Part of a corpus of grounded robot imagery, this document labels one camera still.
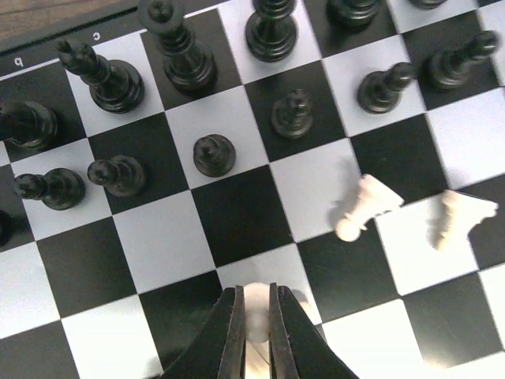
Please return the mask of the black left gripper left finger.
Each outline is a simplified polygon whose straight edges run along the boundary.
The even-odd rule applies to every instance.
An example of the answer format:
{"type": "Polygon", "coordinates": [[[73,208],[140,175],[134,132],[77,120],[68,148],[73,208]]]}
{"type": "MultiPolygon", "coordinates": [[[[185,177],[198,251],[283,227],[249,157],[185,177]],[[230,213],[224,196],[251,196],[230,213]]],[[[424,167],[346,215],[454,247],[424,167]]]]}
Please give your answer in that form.
{"type": "Polygon", "coordinates": [[[245,296],[242,286],[228,287],[213,306],[204,327],[161,378],[231,379],[245,376],[245,296]]]}

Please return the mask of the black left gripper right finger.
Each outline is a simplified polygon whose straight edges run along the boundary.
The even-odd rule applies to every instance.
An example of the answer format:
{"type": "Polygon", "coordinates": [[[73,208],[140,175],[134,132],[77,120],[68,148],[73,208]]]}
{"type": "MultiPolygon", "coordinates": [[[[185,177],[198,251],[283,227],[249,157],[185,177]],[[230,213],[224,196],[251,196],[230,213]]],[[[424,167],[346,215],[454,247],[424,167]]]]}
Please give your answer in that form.
{"type": "Polygon", "coordinates": [[[327,345],[291,289],[269,285],[271,378],[356,378],[327,345]]]}

